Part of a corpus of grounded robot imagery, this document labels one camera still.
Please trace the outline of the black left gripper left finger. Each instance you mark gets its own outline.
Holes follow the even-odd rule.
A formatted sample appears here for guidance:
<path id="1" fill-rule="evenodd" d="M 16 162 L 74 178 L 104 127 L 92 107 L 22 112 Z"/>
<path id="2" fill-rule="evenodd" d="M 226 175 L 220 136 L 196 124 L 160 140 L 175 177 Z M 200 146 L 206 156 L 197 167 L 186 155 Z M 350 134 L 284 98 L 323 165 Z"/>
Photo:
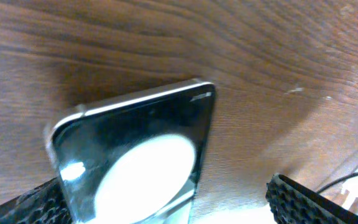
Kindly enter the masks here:
<path id="1" fill-rule="evenodd" d="M 73 223 L 57 178 L 0 205 L 0 224 L 16 223 Z"/>

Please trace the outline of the black smartphone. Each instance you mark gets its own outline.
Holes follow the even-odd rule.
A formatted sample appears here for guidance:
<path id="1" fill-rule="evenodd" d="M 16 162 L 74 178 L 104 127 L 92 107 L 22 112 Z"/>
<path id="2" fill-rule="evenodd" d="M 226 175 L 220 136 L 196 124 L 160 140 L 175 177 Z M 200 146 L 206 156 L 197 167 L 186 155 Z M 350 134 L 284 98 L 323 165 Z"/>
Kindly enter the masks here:
<path id="1" fill-rule="evenodd" d="M 53 118 L 45 149 L 73 222 L 189 223 L 215 101 L 194 78 Z"/>

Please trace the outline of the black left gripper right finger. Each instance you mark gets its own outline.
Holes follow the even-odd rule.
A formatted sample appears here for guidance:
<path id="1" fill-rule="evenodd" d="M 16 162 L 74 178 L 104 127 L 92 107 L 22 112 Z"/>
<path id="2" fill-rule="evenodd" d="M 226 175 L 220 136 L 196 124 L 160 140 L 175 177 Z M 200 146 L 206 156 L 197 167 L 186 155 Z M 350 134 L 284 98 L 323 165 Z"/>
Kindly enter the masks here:
<path id="1" fill-rule="evenodd" d="M 278 224 L 358 224 L 358 215 L 285 175 L 273 175 L 265 198 Z"/>

